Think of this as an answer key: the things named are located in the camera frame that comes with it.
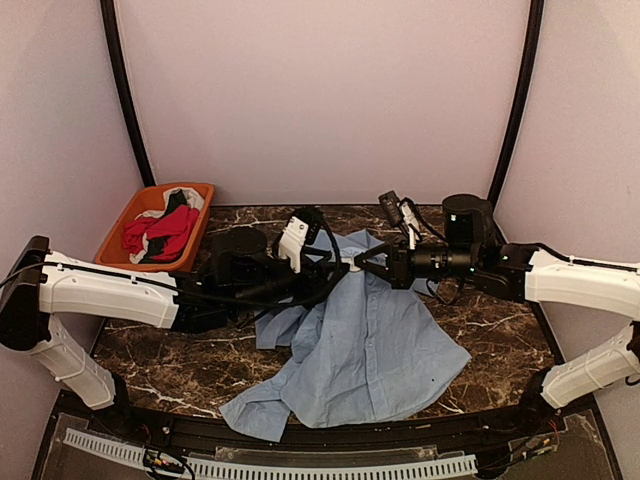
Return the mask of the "light blue shirt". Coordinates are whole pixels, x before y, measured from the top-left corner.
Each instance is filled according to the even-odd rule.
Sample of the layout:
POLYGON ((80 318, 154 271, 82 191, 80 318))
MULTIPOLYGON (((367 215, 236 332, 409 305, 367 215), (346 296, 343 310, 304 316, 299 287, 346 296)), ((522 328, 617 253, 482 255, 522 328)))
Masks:
POLYGON ((402 420, 429 407, 471 359, 421 299, 435 286, 417 279, 394 289, 350 271, 324 302, 263 316, 255 323, 257 348, 288 346, 291 356, 273 377, 224 404, 224 421, 278 442, 291 415, 329 428, 402 420))

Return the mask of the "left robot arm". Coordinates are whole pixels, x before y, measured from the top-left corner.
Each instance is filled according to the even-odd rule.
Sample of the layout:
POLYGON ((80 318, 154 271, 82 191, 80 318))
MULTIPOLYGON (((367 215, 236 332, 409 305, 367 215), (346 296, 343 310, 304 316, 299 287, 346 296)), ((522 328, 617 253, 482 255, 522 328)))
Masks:
POLYGON ((120 436, 141 427, 125 381, 97 364, 67 332, 60 314, 123 319, 179 333, 223 328, 255 309, 261 315, 324 301, 348 272, 337 239, 315 207, 297 209, 270 242, 236 226, 216 234, 196 273, 99 266, 33 237, 1 283, 1 344, 27 353, 120 436))

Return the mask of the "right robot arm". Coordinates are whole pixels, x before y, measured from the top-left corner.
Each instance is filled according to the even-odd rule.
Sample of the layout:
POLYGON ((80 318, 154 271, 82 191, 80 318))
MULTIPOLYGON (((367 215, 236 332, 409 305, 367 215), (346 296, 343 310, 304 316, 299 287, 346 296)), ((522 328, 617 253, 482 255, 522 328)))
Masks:
POLYGON ((628 319, 602 344, 532 376, 510 413, 517 432, 530 434, 549 412, 638 375, 638 264, 565 255, 543 243, 503 243, 492 203, 472 194, 443 200, 444 231, 437 244, 422 240, 420 230, 428 224, 412 200, 389 191, 379 203, 390 225, 405 238, 357 255, 354 264, 394 289, 407 289, 418 279, 457 278, 501 300, 568 305, 628 319))

